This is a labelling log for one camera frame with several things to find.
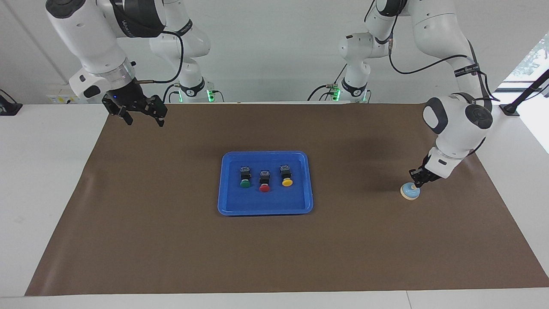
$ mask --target light blue round object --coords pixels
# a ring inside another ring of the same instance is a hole
[[[405,199],[414,201],[419,197],[419,194],[421,193],[421,189],[416,188],[414,183],[407,183],[400,188],[400,193]]]

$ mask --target brown tabletop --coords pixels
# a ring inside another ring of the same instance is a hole
[[[169,106],[109,117],[27,295],[498,289],[549,279],[476,156],[406,201],[419,105]],[[301,150],[315,206],[224,217],[222,156]]]

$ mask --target yellow button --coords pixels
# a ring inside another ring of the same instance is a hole
[[[289,186],[291,186],[291,185],[293,185],[293,184],[294,184],[294,181],[291,180],[291,179],[289,179],[289,178],[284,179],[284,181],[282,182],[282,185],[285,186],[285,187],[289,187]]]

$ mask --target blue plastic tray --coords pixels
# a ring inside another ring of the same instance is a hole
[[[294,184],[282,185],[281,165],[290,165]],[[240,187],[240,168],[251,169],[251,187]],[[271,172],[271,191],[259,191],[259,173]],[[313,208],[307,155],[300,151],[229,152],[223,156],[217,209],[224,216],[305,214]]]

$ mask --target green button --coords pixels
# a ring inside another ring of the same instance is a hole
[[[250,180],[248,179],[244,179],[240,182],[240,187],[241,188],[244,188],[244,189],[247,189],[249,187],[251,187],[251,183],[250,183]]]

